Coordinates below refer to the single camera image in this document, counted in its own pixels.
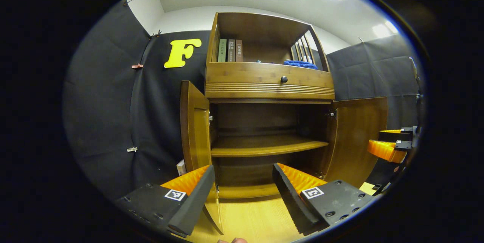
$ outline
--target wooden cabinet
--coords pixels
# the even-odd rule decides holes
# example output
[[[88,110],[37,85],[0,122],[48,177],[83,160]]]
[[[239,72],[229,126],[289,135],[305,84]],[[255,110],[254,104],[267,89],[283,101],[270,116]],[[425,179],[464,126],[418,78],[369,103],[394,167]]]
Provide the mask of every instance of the wooden cabinet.
[[[315,38],[321,70],[283,65],[286,57],[301,57],[294,49],[309,55],[301,49],[304,43],[295,44],[306,33]],[[220,37],[243,40],[244,62],[216,62]],[[386,129],[387,99],[335,102],[326,57],[308,24],[259,14],[216,14],[205,94],[189,81],[181,86],[186,168],[214,165],[216,182],[205,212],[219,231],[219,199],[278,195],[273,163],[359,188],[377,161],[366,147]]]

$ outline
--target book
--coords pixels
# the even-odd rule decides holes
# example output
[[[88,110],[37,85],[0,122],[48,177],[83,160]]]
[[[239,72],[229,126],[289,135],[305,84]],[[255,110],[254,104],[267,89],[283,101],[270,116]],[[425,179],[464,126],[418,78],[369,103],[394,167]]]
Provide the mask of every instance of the book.
[[[242,59],[242,40],[235,40],[235,61],[243,62]]]
[[[235,62],[235,39],[229,39],[227,43],[227,62]]]
[[[226,62],[226,52],[227,48],[227,39],[220,39],[220,42],[218,43],[218,58],[217,62]]]
[[[183,174],[186,174],[185,159],[181,160],[177,164],[177,170],[178,170],[178,175],[179,176],[182,176]]]

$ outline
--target blue towel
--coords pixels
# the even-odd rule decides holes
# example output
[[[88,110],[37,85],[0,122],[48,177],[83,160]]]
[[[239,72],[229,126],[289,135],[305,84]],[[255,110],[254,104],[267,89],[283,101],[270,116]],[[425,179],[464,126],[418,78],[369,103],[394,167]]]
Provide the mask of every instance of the blue towel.
[[[299,66],[305,67],[310,69],[318,69],[318,67],[310,62],[303,62],[301,60],[286,60],[284,61],[285,65],[292,65],[292,66]]]

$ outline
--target open cabinet door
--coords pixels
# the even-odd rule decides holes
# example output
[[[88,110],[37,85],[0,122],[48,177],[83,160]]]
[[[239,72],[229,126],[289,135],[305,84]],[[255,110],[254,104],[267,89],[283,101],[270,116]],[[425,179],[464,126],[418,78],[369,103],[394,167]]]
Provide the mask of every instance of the open cabinet door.
[[[332,110],[336,118],[328,120],[331,158],[323,167],[324,180],[343,180],[360,188],[377,163],[378,157],[366,149],[368,140],[378,140],[379,131],[386,130],[387,98],[335,101]]]
[[[204,167],[211,162],[209,136],[209,100],[190,82],[181,82],[180,123],[183,158],[186,171]],[[223,234],[218,193],[215,183],[205,202],[204,212]]]

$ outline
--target drawer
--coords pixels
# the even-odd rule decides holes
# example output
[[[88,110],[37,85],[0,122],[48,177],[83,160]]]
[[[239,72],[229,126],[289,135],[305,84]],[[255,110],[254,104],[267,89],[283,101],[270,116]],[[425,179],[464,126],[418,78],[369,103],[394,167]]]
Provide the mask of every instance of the drawer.
[[[281,77],[287,77],[282,83]],[[331,73],[282,64],[209,62],[207,98],[334,100]]]

